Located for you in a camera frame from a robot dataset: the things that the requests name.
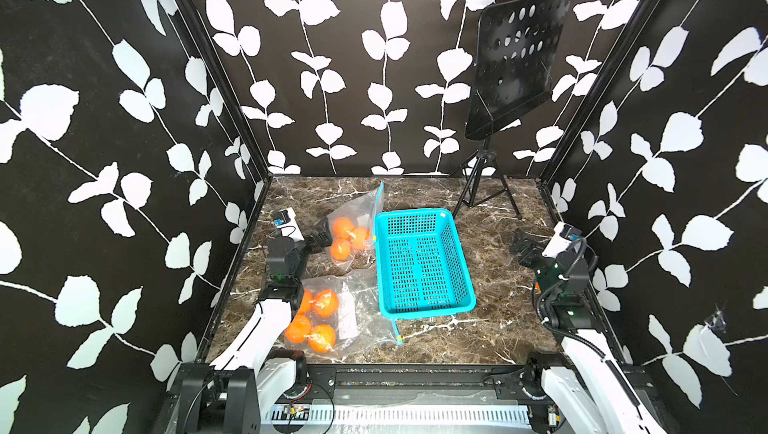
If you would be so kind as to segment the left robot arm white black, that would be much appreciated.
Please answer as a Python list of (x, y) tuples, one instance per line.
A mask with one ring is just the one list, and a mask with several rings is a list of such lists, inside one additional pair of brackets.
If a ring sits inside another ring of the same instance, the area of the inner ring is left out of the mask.
[(320, 231), (269, 241), (266, 284), (253, 315), (221, 359), (180, 364), (153, 433), (258, 433), (262, 415), (283, 394), (308, 389), (304, 353), (274, 344), (299, 314), (308, 257), (331, 244)]

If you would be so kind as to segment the far bag orange bottom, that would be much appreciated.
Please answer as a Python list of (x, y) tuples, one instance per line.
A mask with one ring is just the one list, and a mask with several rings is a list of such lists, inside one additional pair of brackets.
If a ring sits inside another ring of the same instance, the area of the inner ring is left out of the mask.
[(335, 261), (346, 261), (352, 253), (352, 244), (348, 239), (334, 239), (330, 246), (330, 255)]

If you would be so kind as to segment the teal plastic basket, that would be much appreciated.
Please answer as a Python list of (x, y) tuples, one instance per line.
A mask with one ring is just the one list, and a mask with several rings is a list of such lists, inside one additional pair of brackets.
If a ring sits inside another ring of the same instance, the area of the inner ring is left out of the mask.
[(374, 240), (379, 308), (385, 318), (451, 316), (475, 308), (476, 294), (450, 211), (380, 213)]

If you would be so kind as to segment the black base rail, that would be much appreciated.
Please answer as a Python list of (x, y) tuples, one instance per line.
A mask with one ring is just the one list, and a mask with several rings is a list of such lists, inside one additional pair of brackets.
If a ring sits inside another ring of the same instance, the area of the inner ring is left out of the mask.
[[(543, 403), (545, 396), (543, 377), (547, 369), (565, 367), (576, 372), (576, 366), (564, 356), (556, 353), (534, 352), (523, 364), (333, 364), (308, 362), (301, 351), (278, 350), (277, 356), (268, 361), (297, 361), (295, 378), (289, 377), (288, 394), (280, 395), (278, 402), (301, 400), (307, 402), (320, 398), (324, 393), (331, 395), (340, 389), (401, 388), (433, 392), (449, 389), (491, 390), (500, 400)], [(195, 394), (193, 388), (202, 387), (203, 400), (225, 396), (230, 378), (238, 368), (228, 367), (222, 371), (213, 367), (185, 365), (179, 373), (181, 387), (178, 393), (187, 391)], [(619, 372), (635, 389), (641, 399), (656, 395), (650, 377), (644, 369), (619, 363)]]

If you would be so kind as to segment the far bag orange right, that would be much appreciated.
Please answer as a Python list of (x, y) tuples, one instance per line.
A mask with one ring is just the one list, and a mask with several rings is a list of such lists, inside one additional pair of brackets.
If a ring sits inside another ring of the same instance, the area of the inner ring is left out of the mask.
[(350, 232), (349, 241), (354, 250), (366, 251), (371, 246), (371, 232), (366, 227), (356, 227)]

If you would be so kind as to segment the orange in bag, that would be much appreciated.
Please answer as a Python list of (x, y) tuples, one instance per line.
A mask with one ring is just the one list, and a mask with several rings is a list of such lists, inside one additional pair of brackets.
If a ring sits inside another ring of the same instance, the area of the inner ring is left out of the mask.
[(304, 314), (297, 314), (284, 331), (286, 341), (294, 344), (304, 342), (313, 329), (312, 323)]
[(313, 295), (308, 289), (305, 289), (297, 313), (299, 315), (307, 314), (312, 309), (312, 304), (313, 304)]
[(311, 349), (316, 353), (331, 352), (336, 344), (336, 331), (330, 325), (314, 326), (307, 335)]

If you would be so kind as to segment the orange taken from bag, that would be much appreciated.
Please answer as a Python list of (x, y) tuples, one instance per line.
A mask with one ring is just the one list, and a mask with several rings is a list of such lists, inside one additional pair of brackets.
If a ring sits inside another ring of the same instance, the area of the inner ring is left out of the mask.
[(317, 293), (312, 299), (312, 310), (322, 318), (328, 318), (337, 312), (339, 299), (337, 294), (326, 289)]

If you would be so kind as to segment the clear zip-top bag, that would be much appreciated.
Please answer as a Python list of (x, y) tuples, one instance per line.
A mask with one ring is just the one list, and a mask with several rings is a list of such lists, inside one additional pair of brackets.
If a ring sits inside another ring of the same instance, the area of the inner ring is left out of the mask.
[(346, 362), (354, 356), (368, 354), (380, 347), (394, 346), (396, 335), (390, 321), (379, 309), (376, 269), (352, 270), (343, 276), (322, 276), (303, 282), (313, 297), (326, 289), (334, 291), (339, 308), (328, 318), (322, 318), (311, 309), (307, 314), (312, 326), (330, 325), (336, 331), (336, 344), (331, 352), (314, 352), (308, 340), (294, 344), (285, 340), (284, 331), (279, 344), (305, 352), (311, 362)]
[(326, 217), (331, 244), (326, 248), (333, 264), (349, 271), (357, 258), (370, 260), (375, 253), (375, 219), (383, 212), (384, 183), (358, 196)]

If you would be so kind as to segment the black music stand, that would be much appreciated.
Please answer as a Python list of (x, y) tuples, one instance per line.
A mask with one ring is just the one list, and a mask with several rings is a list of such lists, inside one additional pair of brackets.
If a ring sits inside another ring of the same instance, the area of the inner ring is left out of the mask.
[(465, 160), (454, 173), (465, 184), (453, 214), (462, 207), (481, 203), (477, 192), (485, 168), (501, 189), (489, 200), (505, 195), (514, 213), (521, 212), (502, 174), (492, 136), (551, 98), (556, 51), (572, 0), (510, 0), (492, 4), (481, 11), (478, 22), (474, 80), (464, 137), (478, 141), (471, 164)]

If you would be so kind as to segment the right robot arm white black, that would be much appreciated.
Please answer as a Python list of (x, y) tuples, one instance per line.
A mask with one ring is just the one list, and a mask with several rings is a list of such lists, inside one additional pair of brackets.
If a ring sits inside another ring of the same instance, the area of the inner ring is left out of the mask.
[(598, 256), (580, 230), (560, 223), (550, 238), (516, 230), (510, 252), (533, 272), (533, 312), (561, 346), (531, 355), (519, 381), (530, 398), (549, 402), (549, 432), (672, 432), (648, 376), (614, 351), (592, 284)]

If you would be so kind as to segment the far bag orange top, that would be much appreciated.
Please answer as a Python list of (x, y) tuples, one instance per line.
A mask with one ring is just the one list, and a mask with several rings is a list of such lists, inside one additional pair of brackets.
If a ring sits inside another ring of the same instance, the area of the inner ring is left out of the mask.
[(338, 217), (332, 224), (332, 233), (339, 239), (348, 239), (355, 229), (354, 222), (346, 217)]

